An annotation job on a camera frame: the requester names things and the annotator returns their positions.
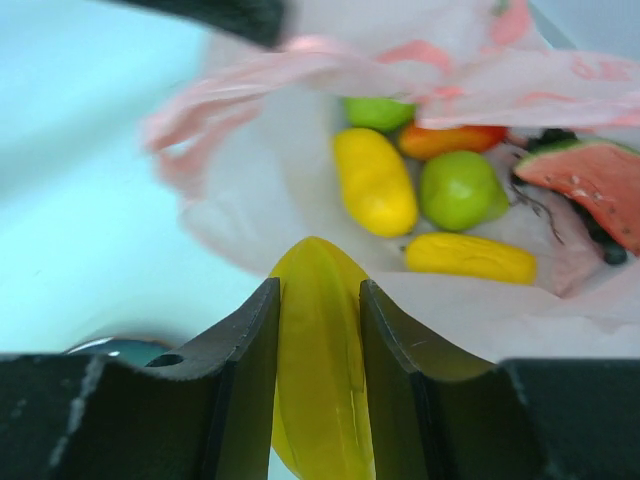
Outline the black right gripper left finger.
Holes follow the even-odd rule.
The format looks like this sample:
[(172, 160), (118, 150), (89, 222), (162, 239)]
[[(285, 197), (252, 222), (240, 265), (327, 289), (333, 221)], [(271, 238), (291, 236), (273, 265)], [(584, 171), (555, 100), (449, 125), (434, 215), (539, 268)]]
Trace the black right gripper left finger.
[(100, 354), (1, 359), (5, 479), (264, 479), (280, 284), (144, 367)]

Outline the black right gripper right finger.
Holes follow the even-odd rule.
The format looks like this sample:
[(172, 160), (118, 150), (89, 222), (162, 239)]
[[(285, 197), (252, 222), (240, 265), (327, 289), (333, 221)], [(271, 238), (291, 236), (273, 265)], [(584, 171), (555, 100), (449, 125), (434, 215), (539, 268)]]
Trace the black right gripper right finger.
[(639, 363), (491, 363), (360, 286), (375, 472), (381, 479), (635, 479)]

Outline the yellow fake banana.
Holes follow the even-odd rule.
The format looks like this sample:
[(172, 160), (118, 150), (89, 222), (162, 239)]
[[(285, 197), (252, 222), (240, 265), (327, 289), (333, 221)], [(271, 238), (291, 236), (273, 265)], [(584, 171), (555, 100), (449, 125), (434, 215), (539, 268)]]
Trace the yellow fake banana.
[(537, 260), (528, 251), (482, 237), (433, 232), (417, 236), (406, 247), (405, 263), (412, 272), (474, 277), (532, 285)]

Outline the yellow fake starfruit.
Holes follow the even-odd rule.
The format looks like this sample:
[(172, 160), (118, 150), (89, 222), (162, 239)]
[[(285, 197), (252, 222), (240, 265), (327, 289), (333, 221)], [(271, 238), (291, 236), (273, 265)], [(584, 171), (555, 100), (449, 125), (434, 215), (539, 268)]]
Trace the yellow fake starfruit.
[(373, 479), (360, 328), (367, 274), (319, 237), (295, 244), (280, 282), (272, 446), (299, 479)]

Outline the pink plastic bag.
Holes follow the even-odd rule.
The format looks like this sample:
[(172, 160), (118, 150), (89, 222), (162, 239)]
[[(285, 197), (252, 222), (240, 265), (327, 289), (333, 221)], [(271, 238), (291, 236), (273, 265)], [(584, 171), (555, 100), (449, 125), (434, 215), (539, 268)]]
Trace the pink plastic bag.
[(599, 262), (566, 201), (519, 207), (479, 233), (539, 260), (532, 287), (404, 267), (400, 239), (350, 220), (330, 154), (344, 94), (416, 101), (428, 127), (574, 127), (639, 142), (639, 65), (553, 49), (525, 1), (293, 1), (283, 45), (216, 40), (206, 72), (145, 130), (182, 224), (264, 274), (299, 240), (345, 250), (410, 316), (488, 360), (635, 357), (639, 265)]

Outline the yellow fake mango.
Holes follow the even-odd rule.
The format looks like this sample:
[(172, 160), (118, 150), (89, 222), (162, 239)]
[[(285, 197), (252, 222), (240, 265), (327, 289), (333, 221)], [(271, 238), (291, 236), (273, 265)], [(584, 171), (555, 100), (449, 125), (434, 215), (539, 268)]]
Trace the yellow fake mango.
[(384, 238), (409, 234), (419, 219), (404, 159), (381, 133), (348, 128), (333, 137), (342, 202), (367, 232)]

